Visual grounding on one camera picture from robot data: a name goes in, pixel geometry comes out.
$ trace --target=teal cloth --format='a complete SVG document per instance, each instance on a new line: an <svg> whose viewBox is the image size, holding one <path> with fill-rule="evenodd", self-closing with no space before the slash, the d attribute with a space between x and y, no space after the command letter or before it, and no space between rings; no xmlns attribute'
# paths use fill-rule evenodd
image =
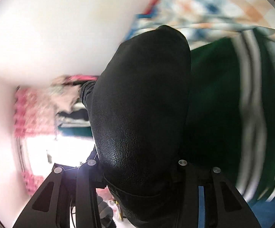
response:
<svg viewBox="0 0 275 228"><path fill-rule="evenodd" d="M93 137L91 127L63 128L58 126L63 136Z"/></svg>

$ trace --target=white ceiling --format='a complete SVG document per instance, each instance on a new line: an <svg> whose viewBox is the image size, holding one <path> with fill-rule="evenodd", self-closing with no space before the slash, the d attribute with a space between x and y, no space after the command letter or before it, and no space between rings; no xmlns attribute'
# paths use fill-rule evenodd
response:
<svg viewBox="0 0 275 228"><path fill-rule="evenodd" d="M99 75L150 0L0 0L0 77L43 86Z"/></svg>

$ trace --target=blue floor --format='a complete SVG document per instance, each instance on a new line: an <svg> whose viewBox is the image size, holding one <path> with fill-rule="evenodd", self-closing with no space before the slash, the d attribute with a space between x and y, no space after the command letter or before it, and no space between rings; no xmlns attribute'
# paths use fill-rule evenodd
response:
<svg viewBox="0 0 275 228"><path fill-rule="evenodd" d="M262 228L270 228L275 222L275 198L271 202L258 202L251 207ZM203 187L199 187L199 225L204 228L205 206Z"/></svg>
<svg viewBox="0 0 275 228"><path fill-rule="evenodd" d="M262 228L270 228L275 222L275 199L271 202L258 202L251 207Z"/></svg>

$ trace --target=leather texture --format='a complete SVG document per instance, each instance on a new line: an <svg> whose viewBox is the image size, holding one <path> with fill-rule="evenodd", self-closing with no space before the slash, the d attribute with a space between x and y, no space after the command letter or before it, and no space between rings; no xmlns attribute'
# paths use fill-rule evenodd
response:
<svg viewBox="0 0 275 228"><path fill-rule="evenodd" d="M183 144L189 76L185 37L161 26L123 42L97 82L81 89L108 186L136 227L175 222L171 169Z"/></svg>

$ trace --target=silver bolt head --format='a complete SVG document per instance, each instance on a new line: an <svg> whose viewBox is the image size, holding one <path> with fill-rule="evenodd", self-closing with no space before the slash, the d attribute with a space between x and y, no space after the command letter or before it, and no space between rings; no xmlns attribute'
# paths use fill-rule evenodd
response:
<svg viewBox="0 0 275 228"><path fill-rule="evenodd" d="M54 173L58 174L58 173L60 173L60 172L62 172L62 168L61 168L61 167L56 167L56 168L54 169Z"/></svg>
<svg viewBox="0 0 275 228"><path fill-rule="evenodd" d="M179 164L185 166L185 165L187 165L187 161L184 159L181 159L181 160L179 160Z"/></svg>
<svg viewBox="0 0 275 228"><path fill-rule="evenodd" d="M220 173L221 172L221 169L219 167L214 167L213 168L213 172L214 173Z"/></svg>
<svg viewBox="0 0 275 228"><path fill-rule="evenodd" d="M94 159L90 159L89 161L88 161L88 165L90 165L90 166L93 166L93 165L95 165L96 164L96 161L94 160Z"/></svg>

